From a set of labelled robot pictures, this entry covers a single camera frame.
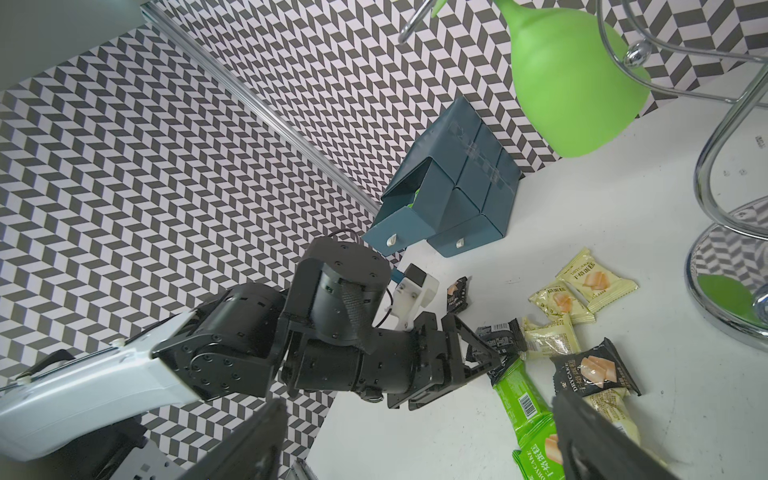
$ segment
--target black and white patterned wallpaper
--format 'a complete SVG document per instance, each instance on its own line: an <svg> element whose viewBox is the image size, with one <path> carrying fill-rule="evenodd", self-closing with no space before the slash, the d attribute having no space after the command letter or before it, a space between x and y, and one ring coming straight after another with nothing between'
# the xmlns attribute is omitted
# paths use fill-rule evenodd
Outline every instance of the black and white patterned wallpaper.
<svg viewBox="0 0 768 480"><path fill-rule="evenodd" d="M593 13L595 5L519 1ZM449 0L407 45L397 45L397 33L414 12L413 0L158 4L374 198L413 140L458 94L470 100L524 173L558 158L515 101L509 34L491 0ZM607 23L631 30L618 0L610 4L604 7ZM640 0L634 7L652 33L673 43L738 52L768 47L765 1ZM637 39L634 31L627 35L630 42ZM733 62L656 53L647 66L654 81L685 89ZM665 99L655 95L644 111Z"/></svg>
<svg viewBox="0 0 768 480"><path fill-rule="evenodd" d="M0 92L0 170L0 385L221 288L289 286L314 237L372 219L150 28ZM283 470L332 401L288 402ZM262 403L228 396L144 423L188 466Z"/></svg>

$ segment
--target yellow snack packet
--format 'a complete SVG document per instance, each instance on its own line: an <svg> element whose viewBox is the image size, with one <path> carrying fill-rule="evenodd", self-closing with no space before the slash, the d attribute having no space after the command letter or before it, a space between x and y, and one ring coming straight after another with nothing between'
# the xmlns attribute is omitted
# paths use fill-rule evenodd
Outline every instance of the yellow snack packet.
<svg viewBox="0 0 768 480"><path fill-rule="evenodd" d="M555 280L528 298L552 321L561 318L564 314L571 315L574 325L579 323L593 323L594 314L571 293L565 282Z"/></svg>
<svg viewBox="0 0 768 480"><path fill-rule="evenodd" d="M632 442L639 445L640 431L637 429L635 422L629 417L627 406L623 400L627 394L628 391L625 388L608 389L585 396L584 400L605 417L606 420L614 424L614 427L629 437Z"/></svg>
<svg viewBox="0 0 768 480"><path fill-rule="evenodd" d="M637 284L615 276L594 261L589 249L584 247L557 275L558 280L570 283L587 299L587 308L595 313L599 309L628 293L637 290Z"/></svg>
<svg viewBox="0 0 768 480"><path fill-rule="evenodd" d="M545 326L538 326L528 317L523 317L523 337L528 346L528 351L520 354L523 360L570 355L581 351L568 313Z"/></svg>

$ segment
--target teal cardboard box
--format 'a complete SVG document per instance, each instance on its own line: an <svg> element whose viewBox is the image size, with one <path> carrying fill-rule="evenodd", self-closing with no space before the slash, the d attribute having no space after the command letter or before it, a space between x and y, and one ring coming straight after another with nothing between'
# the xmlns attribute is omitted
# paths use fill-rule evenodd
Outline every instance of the teal cardboard box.
<svg viewBox="0 0 768 480"><path fill-rule="evenodd" d="M463 97L416 139L362 238L382 255L427 239L452 257L507 232L520 170Z"/></svg>

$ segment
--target white table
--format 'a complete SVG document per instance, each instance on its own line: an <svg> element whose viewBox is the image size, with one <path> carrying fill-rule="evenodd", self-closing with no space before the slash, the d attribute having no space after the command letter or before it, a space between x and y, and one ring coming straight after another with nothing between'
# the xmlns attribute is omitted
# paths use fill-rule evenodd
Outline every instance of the white table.
<svg viewBox="0 0 768 480"><path fill-rule="evenodd" d="M704 89L738 94L755 71L738 67ZM449 259L421 242L401 262L401 270L413 262L441 282L427 308L438 318L445 288L470 276L472 304L461 318L471 328L524 315L545 321L528 296L582 246L635 280L637 292L576 331L585 349L605 336L614 341L644 393L627 401L643 444L680 478L768 476L768 354L707 323L683 282L686 254L710 224L694 199L692 172L726 109L671 102L599 151L522 180L503 240ZM757 134L768 140L765 112L753 113L715 169L725 207L766 194L768 162L755 162ZM551 362L527 368L550 399ZM483 378L414 412L340 393L308 463L319 480L509 480L521 478L511 456L516 448L501 401Z"/></svg>

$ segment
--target snack packet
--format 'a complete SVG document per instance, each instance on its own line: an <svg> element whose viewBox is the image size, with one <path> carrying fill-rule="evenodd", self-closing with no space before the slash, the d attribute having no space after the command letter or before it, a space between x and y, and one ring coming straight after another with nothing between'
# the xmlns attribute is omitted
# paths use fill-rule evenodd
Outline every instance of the snack packet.
<svg viewBox="0 0 768 480"><path fill-rule="evenodd" d="M623 398L629 392L624 387L603 390L584 397L593 409L597 410L606 420L624 433L632 442L640 444L640 431L629 417Z"/></svg>
<svg viewBox="0 0 768 480"><path fill-rule="evenodd" d="M517 354L525 351L525 339L520 330L518 319L496 325L480 326L475 329L475 335L486 342L502 356ZM476 362L475 349L467 347L467 362Z"/></svg>
<svg viewBox="0 0 768 480"><path fill-rule="evenodd" d="M558 447L558 430L548 413L531 432L527 442L518 442L512 458L526 480L563 480L563 455Z"/></svg>
<svg viewBox="0 0 768 480"><path fill-rule="evenodd" d="M518 445L523 445L536 425L551 416L547 403L525 372L525 364L520 359L512 362L493 389L504 403L504 410L518 437Z"/></svg>
<svg viewBox="0 0 768 480"><path fill-rule="evenodd" d="M459 313L467 309L467 282L467 277L463 276L448 287L448 313Z"/></svg>
<svg viewBox="0 0 768 480"><path fill-rule="evenodd" d="M637 290L637 284L615 276L597 263L587 247L574 257L557 275L558 280L570 283L587 299L587 308L596 313L619 297Z"/></svg>
<svg viewBox="0 0 768 480"><path fill-rule="evenodd" d="M609 339L592 349L573 355L553 356L554 391L570 389L585 397L605 389L624 387L641 395L624 362Z"/></svg>
<svg viewBox="0 0 768 480"><path fill-rule="evenodd" d="M571 315L568 313L545 326L535 325L523 317L523 337L528 347L528 351L520 355L523 360L581 351L574 327L571 325Z"/></svg>
<svg viewBox="0 0 768 480"><path fill-rule="evenodd" d="M566 313L571 315L574 325L594 322L594 314L587 310L562 280L555 280L545 286L531 295L528 301L544 311L553 322Z"/></svg>

